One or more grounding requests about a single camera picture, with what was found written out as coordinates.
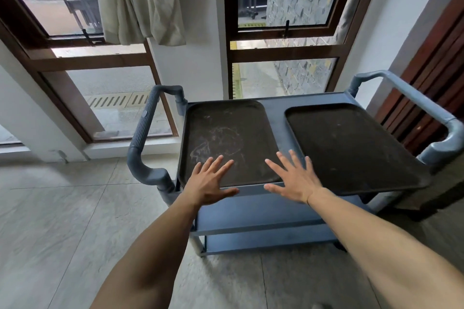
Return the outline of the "brown slatted wooden door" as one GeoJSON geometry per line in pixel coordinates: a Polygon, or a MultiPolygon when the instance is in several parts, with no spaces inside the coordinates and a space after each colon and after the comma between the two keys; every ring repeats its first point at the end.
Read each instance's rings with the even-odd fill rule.
{"type": "MultiPolygon", "coordinates": [[[[464,0],[451,0],[401,75],[464,125],[464,0]]],[[[375,115],[410,153],[446,137],[446,128],[397,89],[375,115]]]]}

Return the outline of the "wide brown framed window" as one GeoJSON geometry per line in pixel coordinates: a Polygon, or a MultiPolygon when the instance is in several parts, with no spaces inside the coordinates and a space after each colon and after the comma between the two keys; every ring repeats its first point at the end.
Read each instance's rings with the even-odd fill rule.
{"type": "Polygon", "coordinates": [[[148,40],[123,46],[89,36],[94,47],[62,0],[0,0],[0,37],[84,142],[130,141],[146,105],[92,109],[84,96],[160,85],[148,40]]]}

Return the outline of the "scratched black serving tray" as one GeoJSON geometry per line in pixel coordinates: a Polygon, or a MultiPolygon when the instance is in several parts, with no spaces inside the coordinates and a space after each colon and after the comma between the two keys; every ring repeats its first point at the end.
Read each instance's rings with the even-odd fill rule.
{"type": "Polygon", "coordinates": [[[196,103],[186,111],[178,180],[182,187],[197,163],[223,155],[234,160],[221,180],[225,188],[278,183],[281,178],[265,163],[278,147],[264,106],[255,100],[196,103]]]}

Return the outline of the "white slotted drain grate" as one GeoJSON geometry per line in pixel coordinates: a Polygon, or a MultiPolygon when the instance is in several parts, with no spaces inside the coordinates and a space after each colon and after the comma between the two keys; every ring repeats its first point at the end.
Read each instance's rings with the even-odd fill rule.
{"type": "Polygon", "coordinates": [[[85,101],[92,109],[122,110],[132,107],[144,107],[150,91],[121,92],[111,94],[97,94],[84,96],[85,101]]]}

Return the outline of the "plain black serving tray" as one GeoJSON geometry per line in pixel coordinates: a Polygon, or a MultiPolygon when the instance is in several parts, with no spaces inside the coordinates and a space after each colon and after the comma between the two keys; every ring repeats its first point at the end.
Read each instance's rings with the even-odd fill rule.
{"type": "Polygon", "coordinates": [[[290,107],[285,116],[320,182],[337,195],[416,190],[431,183],[430,169],[357,105],[290,107]]]}

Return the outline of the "person's left hand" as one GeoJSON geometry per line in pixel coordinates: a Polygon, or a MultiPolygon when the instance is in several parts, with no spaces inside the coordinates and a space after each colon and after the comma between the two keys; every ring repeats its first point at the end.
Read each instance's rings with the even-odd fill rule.
{"type": "Polygon", "coordinates": [[[193,181],[193,172],[186,183],[181,197],[197,208],[216,203],[216,193],[220,188],[220,183],[225,174],[234,164],[234,160],[229,160],[224,164],[224,175],[215,176],[212,173],[212,163],[216,160],[213,157],[207,158],[202,167],[203,180],[193,181]]]}

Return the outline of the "beige fabric curtain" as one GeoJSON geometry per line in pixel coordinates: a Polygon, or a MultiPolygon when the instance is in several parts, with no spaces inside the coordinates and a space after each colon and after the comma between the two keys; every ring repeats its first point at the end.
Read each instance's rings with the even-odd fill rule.
{"type": "Polygon", "coordinates": [[[186,45],[180,0],[97,0],[106,43],[186,45]]]}

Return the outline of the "narrow brown framed window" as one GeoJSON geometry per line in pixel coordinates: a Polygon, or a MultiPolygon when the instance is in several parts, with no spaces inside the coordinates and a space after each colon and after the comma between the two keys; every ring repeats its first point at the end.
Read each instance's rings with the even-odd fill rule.
{"type": "Polygon", "coordinates": [[[280,82],[274,62],[281,60],[336,58],[337,63],[324,92],[335,91],[370,2],[371,0],[359,1],[345,42],[336,45],[332,39],[347,0],[334,0],[332,11],[324,25],[290,26],[287,39],[282,39],[285,26],[267,27],[265,19],[260,17],[254,20],[239,18],[238,0],[225,0],[229,97],[239,98],[242,95],[240,65],[255,65],[261,71],[266,69],[264,74],[280,82]]]}

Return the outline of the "person's left forearm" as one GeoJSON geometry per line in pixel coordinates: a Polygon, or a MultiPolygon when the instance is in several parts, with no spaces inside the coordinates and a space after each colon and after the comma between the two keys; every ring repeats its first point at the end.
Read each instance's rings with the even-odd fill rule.
{"type": "Polygon", "coordinates": [[[116,263],[89,309],[167,309],[201,202],[182,192],[116,263]]]}

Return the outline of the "person's right forearm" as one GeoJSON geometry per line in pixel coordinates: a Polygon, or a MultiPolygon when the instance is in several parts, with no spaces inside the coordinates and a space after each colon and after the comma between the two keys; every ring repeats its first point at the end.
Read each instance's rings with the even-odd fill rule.
{"type": "Polygon", "coordinates": [[[464,274],[394,224],[325,188],[305,201],[394,309],[464,309],[464,274]]]}

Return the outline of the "person's right hand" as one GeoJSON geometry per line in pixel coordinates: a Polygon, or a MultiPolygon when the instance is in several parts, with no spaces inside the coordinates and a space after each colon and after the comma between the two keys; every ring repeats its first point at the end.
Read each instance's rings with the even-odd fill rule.
{"type": "MultiPolygon", "coordinates": [[[[292,149],[289,150],[289,154],[289,160],[292,161],[293,165],[297,168],[297,171],[290,175],[278,175],[283,181],[283,186],[287,189],[286,195],[281,196],[310,206],[310,198],[314,195],[320,194],[324,190],[324,187],[315,172],[314,177],[309,177],[306,174],[306,165],[302,165],[297,154],[292,149]]],[[[270,159],[265,159],[264,161],[268,167],[276,173],[276,167],[278,164],[274,163],[270,159]]]]}

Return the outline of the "blue plastic service cart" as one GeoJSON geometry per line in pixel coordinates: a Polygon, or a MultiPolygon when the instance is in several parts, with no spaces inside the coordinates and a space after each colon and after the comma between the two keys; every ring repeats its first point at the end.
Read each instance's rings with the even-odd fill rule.
{"type": "MultiPolygon", "coordinates": [[[[361,83],[378,77],[391,82],[393,87],[405,97],[447,128],[446,138],[429,144],[415,157],[416,159],[431,170],[443,165],[464,149],[464,125],[453,114],[389,71],[357,74],[344,92],[250,100],[258,101],[264,106],[278,150],[289,156],[288,150],[293,149],[298,158],[304,160],[305,155],[287,122],[285,111],[290,107],[336,103],[350,103],[363,108],[355,99],[358,89],[361,83]]],[[[131,174],[140,183],[157,186],[162,199],[170,206],[184,189],[178,180],[178,170],[175,178],[172,179],[166,169],[151,168],[145,165],[141,157],[162,93],[175,97],[177,110],[183,116],[184,125],[188,108],[196,103],[202,103],[189,103],[180,85],[155,85],[132,138],[127,154],[127,165],[131,174]]],[[[212,206],[201,207],[197,213],[190,231],[190,239],[199,256],[319,242],[334,243],[337,248],[343,249],[322,218],[302,203],[269,193],[264,190],[264,184],[235,188],[240,190],[237,196],[212,206]]],[[[378,213],[406,191],[412,190],[340,196],[368,212],[378,213]]]]}

